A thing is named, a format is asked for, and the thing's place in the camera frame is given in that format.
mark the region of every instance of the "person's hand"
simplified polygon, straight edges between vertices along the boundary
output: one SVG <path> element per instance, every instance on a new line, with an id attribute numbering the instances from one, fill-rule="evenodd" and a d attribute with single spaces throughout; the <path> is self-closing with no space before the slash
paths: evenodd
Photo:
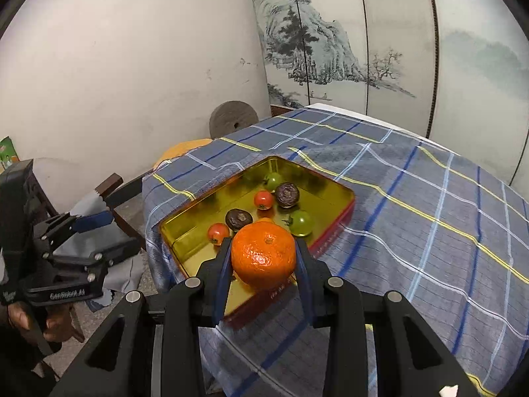
<path id="1" fill-rule="evenodd" d="M 73 325 L 70 316 L 70 304 L 57 304 L 46 308 L 48 317 L 46 318 L 46 330 L 44 339 L 49 342 L 65 342 L 73 336 Z M 10 304 L 7 307 L 7 314 L 11 325 L 17 328 L 22 336 L 32 328 L 29 315 L 25 311 L 25 306 L 21 302 Z"/>

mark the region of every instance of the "tablecloth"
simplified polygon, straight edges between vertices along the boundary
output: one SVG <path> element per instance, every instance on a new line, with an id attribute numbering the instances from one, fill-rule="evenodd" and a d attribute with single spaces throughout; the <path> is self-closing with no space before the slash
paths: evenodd
<path id="1" fill-rule="evenodd" d="M 362 291 L 401 291 L 480 392 L 497 393 L 527 349 L 527 205 L 476 164 L 410 133 L 304 108 L 162 163 L 143 181 L 158 290 L 183 278 L 159 222 L 268 155 L 355 191 L 352 220 L 322 257 L 331 273 Z M 328 329 L 307 325 L 294 287 L 241 330 L 200 329 L 203 364 L 231 396 L 321 396 L 328 341 Z M 369 330 L 368 349 L 376 395 Z"/>

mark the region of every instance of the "plaid tablecloth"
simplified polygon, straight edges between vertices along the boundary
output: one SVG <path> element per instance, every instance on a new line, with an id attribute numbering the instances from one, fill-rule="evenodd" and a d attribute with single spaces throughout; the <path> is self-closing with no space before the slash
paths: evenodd
<path id="1" fill-rule="evenodd" d="M 300 109 L 163 163 L 143 181 L 158 290 L 183 278 L 158 223 L 268 155 L 354 189 L 353 218 L 322 257 L 331 273 L 363 291 L 401 291 L 480 392 L 497 393 L 529 338 L 527 205 L 477 165 L 408 133 Z M 321 396 L 328 341 L 329 330 L 308 327 L 292 287 L 242 330 L 200 330 L 203 363 L 231 396 Z M 376 395 L 369 332 L 368 346 Z"/>

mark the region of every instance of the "orange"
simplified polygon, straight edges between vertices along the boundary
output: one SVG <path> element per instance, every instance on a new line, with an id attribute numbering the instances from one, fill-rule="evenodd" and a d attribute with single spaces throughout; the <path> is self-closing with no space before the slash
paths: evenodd
<path id="1" fill-rule="evenodd" d="M 231 261 L 243 282 L 257 290 L 273 289 L 294 271 L 294 238 L 268 221 L 245 225 L 233 238 Z"/>

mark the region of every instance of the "metal screw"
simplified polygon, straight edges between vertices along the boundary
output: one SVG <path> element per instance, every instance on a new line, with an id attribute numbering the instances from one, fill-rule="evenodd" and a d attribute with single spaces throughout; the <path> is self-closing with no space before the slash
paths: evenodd
<path id="1" fill-rule="evenodd" d="M 188 288 L 196 288 L 198 285 L 200 285 L 200 279 L 193 276 L 188 279 L 186 279 L 186 286 Z"/>
<path id="2" fill-rule="evenodd" d="M 129 303 L 137 302 L 141 297 L 141 294 L 139 291 L 129 291 L 127 295 L 125 296 L 126 301 Z"/>
<path id="3" fill-rule="evenodd" d="M 343 285 L 343 280 L 337 276 L 330 277 L 327 283 L 333 288 L 340 288 Z"/>
<path id="4" fill-rule="evenodd" d="M 398 303 L 402 300 L 402 296 L 400 293 L 397 293 L 396 291 L 391 291 L 388 293 L 388 300 L 393 303 Z"/>

